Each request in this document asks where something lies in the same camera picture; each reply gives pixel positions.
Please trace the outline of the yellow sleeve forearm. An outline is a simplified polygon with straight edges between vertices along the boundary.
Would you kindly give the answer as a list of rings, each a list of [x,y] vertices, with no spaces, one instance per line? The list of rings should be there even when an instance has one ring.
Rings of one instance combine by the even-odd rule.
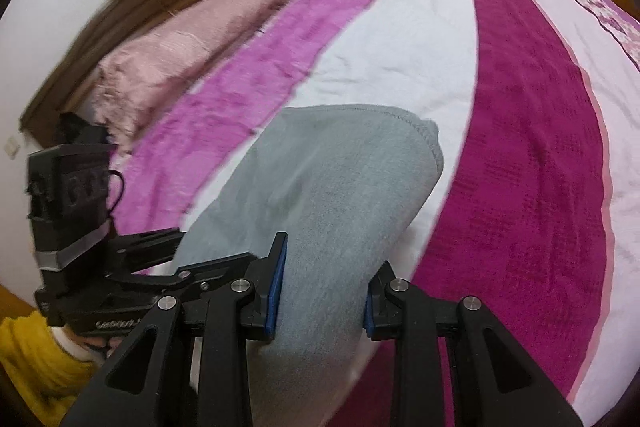
[[[102,362],[86,340],[39,311],[1,322],[1,367],[38,421],[57,426]]]

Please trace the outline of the person's left hand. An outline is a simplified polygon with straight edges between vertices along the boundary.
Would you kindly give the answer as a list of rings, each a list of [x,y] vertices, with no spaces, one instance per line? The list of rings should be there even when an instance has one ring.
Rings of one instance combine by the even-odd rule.
[[[58,343],[71,355],[75,350],[82,350],[89,357],[95,359],[96,363],[101,364],[115,352],[122,340],[124,340],[122,337],[107,339],[102,337],[82,337],[74,333],[70,326],[65,325],[60,329]]]

